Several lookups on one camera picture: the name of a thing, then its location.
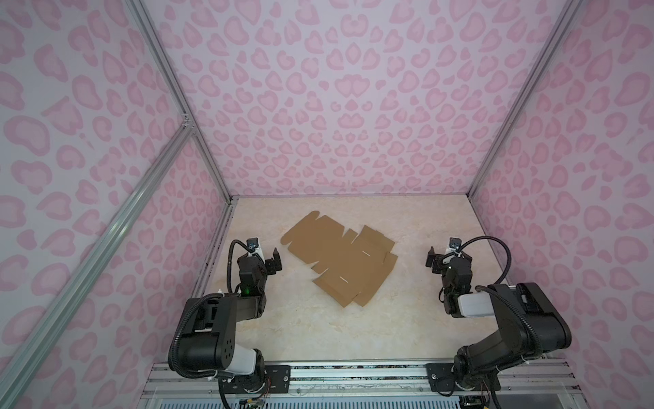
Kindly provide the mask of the brown cardboard box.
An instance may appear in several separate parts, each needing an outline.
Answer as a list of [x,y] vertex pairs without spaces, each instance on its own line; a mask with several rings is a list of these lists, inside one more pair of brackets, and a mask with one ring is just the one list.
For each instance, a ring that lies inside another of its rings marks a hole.
[[318,274],[313,283],[343,308],[350,303],[366,306],[398,261],[395,242],[383,233],[369,226],[357,233],[319,211],[301,219],[280,243],[312,266]]

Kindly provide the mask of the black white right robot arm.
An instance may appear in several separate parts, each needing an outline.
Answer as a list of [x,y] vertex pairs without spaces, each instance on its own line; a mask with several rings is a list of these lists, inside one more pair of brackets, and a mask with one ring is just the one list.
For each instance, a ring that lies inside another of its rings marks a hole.
[[473,286],[472,257],[454,249],[446,254],[431,249],[426,266],[441,277],[439,300],[447,315],[492,317],[497,323],[491,335],[459,348],[451,366],[426,366],[433,392],[450,397],[478,390],[495,397],[502,371],[571,346],[569,325],[538,284]]

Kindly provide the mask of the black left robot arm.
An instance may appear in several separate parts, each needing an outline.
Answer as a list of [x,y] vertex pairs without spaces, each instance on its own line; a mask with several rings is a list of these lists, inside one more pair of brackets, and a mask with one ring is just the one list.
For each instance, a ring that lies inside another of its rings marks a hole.
[[262,259],[259,252],[238,258],[237,292],[211,293],[190,298],[170,344],[168,365],[183,378],[230,380],[246,392],[257,393],[269,385],[262,352],[236,341],[240,321],[262,317],[269,276],[283,269],[277,250]]

